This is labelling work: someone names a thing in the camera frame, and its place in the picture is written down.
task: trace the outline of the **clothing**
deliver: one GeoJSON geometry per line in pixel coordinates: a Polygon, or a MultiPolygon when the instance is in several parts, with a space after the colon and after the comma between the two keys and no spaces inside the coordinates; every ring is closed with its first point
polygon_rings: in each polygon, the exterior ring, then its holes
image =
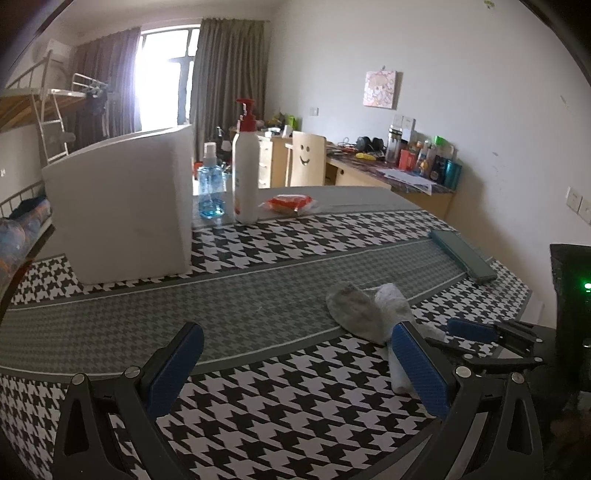
{"type": "Polygon", "coordinates": [[[338,282],[329,288],[326,304],[335,321],[348,332],[388,346],[388,365],[394,393],[414,391],[404,368],[392,350],[390,338],[395,325],[410,322],[424,338],[443,341],[445,333],[432,325],[421,325],[410,304],[393,283],[360,290],[350,282],[338,282]]]}

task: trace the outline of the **air conditioner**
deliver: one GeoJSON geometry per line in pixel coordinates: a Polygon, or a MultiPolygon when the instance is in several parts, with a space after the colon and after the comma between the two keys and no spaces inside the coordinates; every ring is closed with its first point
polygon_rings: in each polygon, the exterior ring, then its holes
{"type": "Polygon", "coordinates": [[[45,56],[50,50],[53,51],[51,55],[51,58],[53,60],[59,61],[63,64],[67,64],[70,61],[70,56],[72,54],[72,51],[74,50],[74,47],[70,45],[65,45],[62,42],[59,42],[52,38],[48,41],[42,42],[39,45],[37,55],[35,56],[35,61],[41,61],[43,58],[45,58],[45,56]]]}

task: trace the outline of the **screw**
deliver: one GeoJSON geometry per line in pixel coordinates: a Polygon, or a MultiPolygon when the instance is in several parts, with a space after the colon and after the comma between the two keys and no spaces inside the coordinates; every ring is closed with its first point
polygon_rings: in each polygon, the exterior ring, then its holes
{"type": "Polygon", "coordinates": [[[73,385],[80,385],[84,381],[84,374],[76,374],[72,377],[73,385]]]}
{"type": "Polygon", "coordinates": [[[472,370],[470,370],[468,367],[457,367],[456,374],[458,377],[469,378],[470,375],[472,375],[472,370]]]}
{"type": "Polygon", "coordinates": [[[129,367],[127,370],[125,370],[125,376],[127,378],[135,378],[139,375],[140,371],[141,370],[139,367],[129,367]]]}
{"type": "Polygon", "coordinates": [[[523,382],[525,382],[525,378],[523,378],[523,375],[521,375],[520,373],[514,372],[511,374],[511,379],[513,380],[513,382],[521,385],[523,382]]]}

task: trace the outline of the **headphones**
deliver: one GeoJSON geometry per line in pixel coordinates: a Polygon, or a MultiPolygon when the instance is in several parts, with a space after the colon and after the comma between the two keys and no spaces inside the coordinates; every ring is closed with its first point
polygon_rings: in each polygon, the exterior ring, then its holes
{"type": "Polygon", "coordinates": [[[384,151],[384,140],[381,138],[370,140],[369,137],[359,137],[357,139],[357,151],[361,153],[382,152],[384,151]]]}

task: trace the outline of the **gray sock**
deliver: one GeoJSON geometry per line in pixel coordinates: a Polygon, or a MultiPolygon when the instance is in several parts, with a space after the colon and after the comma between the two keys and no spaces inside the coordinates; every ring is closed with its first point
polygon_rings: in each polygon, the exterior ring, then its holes
{"type": "Polygon", "coordinates": [[[332,318],[348,332],[385,345],[382,314],[374,299],[349,282],[338,282],[326,293],[332,318]]]}

